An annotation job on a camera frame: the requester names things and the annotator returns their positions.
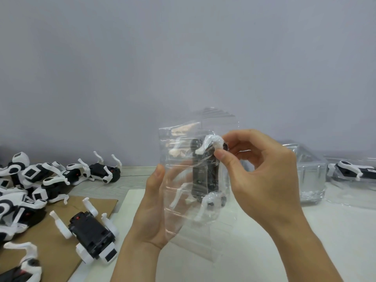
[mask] brown cardboard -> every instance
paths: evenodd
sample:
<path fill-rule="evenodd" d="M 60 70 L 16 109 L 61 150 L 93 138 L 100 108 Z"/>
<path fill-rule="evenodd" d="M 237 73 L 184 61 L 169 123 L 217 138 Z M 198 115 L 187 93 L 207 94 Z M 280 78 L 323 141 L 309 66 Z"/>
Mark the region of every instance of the brown cardboard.
<path fill-rule="evenodd" d="M 68 226 L 69 220 L 75 214 L 86 211 L 82 203 L 84 198 L 70 196 L 67 205 L 64 205 L 63 201 L 48 205 L 46 207 L 47 215 L 42 222 L 12 240 L 14 243 L 29 241 L 38 247 L 38 259 L 42 266 L 42 282 L 67 282 L 80 264 L 81 259 L 76 253 L 78 240 L 74 236 L 66 240 L 55 226 L 54 219 L 50 217 L 49 213 L 54 210 Z M 109 217 L 117 200 L 90 199 L 90 202 L 98 210 L 97 219 L 101 222 L 101 214 L 107 213 L 107 217 Z M 0 273 L 17 266 L 25 254 L 24 250 L 2 248 L 0 250 Z"/>

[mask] clear plastic packaging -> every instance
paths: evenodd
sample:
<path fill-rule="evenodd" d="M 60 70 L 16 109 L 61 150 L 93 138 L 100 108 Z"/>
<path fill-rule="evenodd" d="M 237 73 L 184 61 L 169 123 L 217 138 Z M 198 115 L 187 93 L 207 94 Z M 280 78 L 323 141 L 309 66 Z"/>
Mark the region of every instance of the clear plastic packaging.
<path fill-rule="evenodd" d="M 239 127 L 235 116 L 205 108 L 159 129 L 164 212 L 171 242 L 215 262 L 237 218 L 226 168 L 213 155 L 220 137 Z"/>
<path fill-rule="evenodd" d="M 320 202 L 325 193 L 327 160 L 320 153 L 310 150 L 301 143 L 292 140 L 280 141 L 280 143 L 296 154 L 300 201 Z"/>
<path fill-rule="evenodd" d="M 325 199 L 332 203 L 376 209 L 376 158 L 330 156 L 327 160 L 326 181 L 331 184 L 327 184 Z"/>

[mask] wooden floor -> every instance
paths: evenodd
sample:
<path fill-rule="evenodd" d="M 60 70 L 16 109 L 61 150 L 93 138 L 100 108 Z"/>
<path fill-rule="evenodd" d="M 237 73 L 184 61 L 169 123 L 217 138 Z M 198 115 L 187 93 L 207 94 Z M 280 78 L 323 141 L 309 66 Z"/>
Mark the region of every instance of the wooden floor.
<path fill-rule="evenodd" d="M 69 195 L 86 196 L 98 199 L 117 199 L 114 213 L 117 213 L 128 190 L 144 189 L 146 180 L 153 173 L 155 166 L 124 166 L 120 179 L 115 183 L 104 184 L 100 180 L 86 180 L 75 186 Z"/>

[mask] fingernail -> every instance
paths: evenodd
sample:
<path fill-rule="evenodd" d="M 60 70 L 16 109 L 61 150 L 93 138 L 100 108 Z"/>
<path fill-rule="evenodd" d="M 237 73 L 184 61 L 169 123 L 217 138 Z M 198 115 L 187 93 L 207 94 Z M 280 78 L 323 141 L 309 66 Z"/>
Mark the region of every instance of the fingernail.
<path fill-rule="evenodd" d="M 157 167 L 155 168 L 154 175 L 156 177 L 159 177 L 159 175 L 161 175 L 161 168 L 162 168 L 162 166 L 160 164 L 158 164 Z"/>
<path fill-rule="evenodd" d="M 223 158 L 224 154 L 225 151 L 223 149 L 217 149 L 216 151 L 214 151 L 214 156 L 219 160 Z"/>

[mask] white wall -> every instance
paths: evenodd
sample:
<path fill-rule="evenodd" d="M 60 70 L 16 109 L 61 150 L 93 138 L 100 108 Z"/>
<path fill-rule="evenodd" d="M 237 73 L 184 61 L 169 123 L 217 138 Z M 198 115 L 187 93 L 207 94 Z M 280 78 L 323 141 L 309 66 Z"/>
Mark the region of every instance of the white wall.
<path fill-rule="evenodd" d="M 314 149 L 376 151 L 375 12 L 376 0 L 0 0 L 1 159 L 90 163 L 97 150 L 155 165 L 158 127 L 205 106 Z"/>

